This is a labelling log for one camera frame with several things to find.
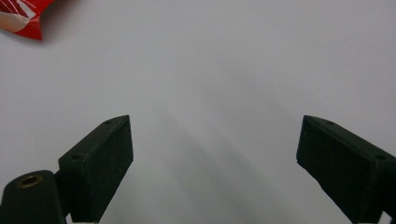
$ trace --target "screw hole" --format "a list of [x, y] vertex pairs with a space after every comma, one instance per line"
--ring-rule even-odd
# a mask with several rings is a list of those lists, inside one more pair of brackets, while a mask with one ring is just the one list
[[18, 182], [18, 188], [27, 189], [38, 184], [43, 179], [42, 175], [29, 175]]
[[383, 156], [383, 155], [375, 155], [375, 157], [376, 157], [377, 159], [381, 160], [381, 161], [383, 161], [384, 159], [386, 159], [386, 157]]

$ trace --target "snack bag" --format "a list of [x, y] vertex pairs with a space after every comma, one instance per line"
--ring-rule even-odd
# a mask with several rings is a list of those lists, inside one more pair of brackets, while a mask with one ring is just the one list
[[0, 28], [41, 40], [40, 15], [53, 0], [0, 0]]

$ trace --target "bolt hole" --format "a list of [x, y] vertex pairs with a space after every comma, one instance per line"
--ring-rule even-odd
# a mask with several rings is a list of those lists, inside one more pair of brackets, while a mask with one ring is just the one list
[[375, 157], [376, 157], [377, 159], [381, 160], [381, 161], [383, 161], [384, 159], [386, 159], [386, 157], [383, 156], [383, 155], [375, 155]]
[[18, 183], [18, 188], [27, 189], [38, 184], [43, 179], [42, 175], [29, 175]]
[[72, 160], [73, 160], [73, 161], [76, 161], [76, 160], [78, 160], [79, 158], [81, 158], [81, 155], [76, 154], [76, 155], [73, 155]]

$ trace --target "white table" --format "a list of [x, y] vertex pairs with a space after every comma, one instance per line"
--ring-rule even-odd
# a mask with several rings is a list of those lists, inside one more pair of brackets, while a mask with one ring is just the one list
[[57, 1], [43, 42], [0, 33], [1, 189], [124, 114], [103, 224], [349, 223], [296, 163], [304, 114], [396, 155], [395, 1]]

